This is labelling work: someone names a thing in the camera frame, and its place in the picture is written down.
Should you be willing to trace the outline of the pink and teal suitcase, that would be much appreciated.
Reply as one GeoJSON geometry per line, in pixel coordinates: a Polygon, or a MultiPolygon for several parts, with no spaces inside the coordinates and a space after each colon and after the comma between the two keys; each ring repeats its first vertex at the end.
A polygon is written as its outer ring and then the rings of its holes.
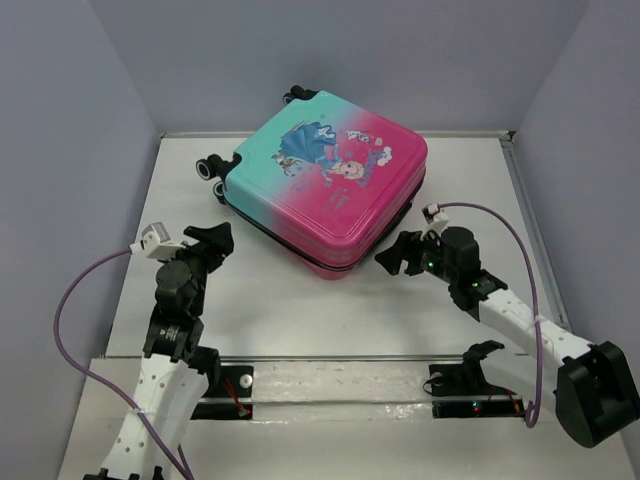
{"type": "Polygon", "coordinates": [[[294,85],[283,109],[225,160],[195,163],[218,201],[337,280],[411,208],[428,146],[416,132],[327,91],[294,85]]]}

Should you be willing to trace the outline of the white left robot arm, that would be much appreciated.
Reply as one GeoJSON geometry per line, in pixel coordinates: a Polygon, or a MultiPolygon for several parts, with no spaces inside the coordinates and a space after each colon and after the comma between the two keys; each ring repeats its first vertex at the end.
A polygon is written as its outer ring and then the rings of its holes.
{"type": "Polygon", "coordinates": [[[187,241],[174,242],[162,223],[152,223],[135,247],[161,264],[155,305],[129,409],[97,479],[190,476],[180,444],[200,399],[221,383],[218,351],[200,343],[207,279],[233,253],[234,240],[227,222],[184,233],[187,241]]]}

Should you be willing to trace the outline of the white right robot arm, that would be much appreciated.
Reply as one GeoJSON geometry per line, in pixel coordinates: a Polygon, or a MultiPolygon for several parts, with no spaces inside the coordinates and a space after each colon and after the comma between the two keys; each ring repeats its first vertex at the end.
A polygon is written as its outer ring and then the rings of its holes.
{"type": "Polygon", "coordinates": [[[537,316],[498,277],[482,268],[473,233],[463,227],[403,231],[376,254],[391,275],[429,273],[453,303],[532,356],[551,376],[549,408],[577,444],[593,448],[639,419],[639,393],[623,351],[596,345],[537,316]]]}

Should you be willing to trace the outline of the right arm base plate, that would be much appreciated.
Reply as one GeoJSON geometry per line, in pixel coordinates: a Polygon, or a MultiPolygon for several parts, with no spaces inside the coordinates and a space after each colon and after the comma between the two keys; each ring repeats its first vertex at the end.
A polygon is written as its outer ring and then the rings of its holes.
{"type": "Polygon", "coordinates": [[[504,345],[489,340],[473,344],[459,363],[429,366],[422,390],[432,399],[435,419],[522,418],[525,407],[512,391],[488,383],[481,362],[504,345]]]}

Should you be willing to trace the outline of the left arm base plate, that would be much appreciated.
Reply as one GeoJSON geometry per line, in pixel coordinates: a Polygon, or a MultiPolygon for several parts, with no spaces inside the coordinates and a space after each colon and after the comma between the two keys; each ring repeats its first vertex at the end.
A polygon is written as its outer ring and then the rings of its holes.
{"type": "Polygon", "coordinates": [[[222,364],[217,384],[210,386],[191,415],[192,420],[250,421],[253,418],[254,367],[222,364]]]}

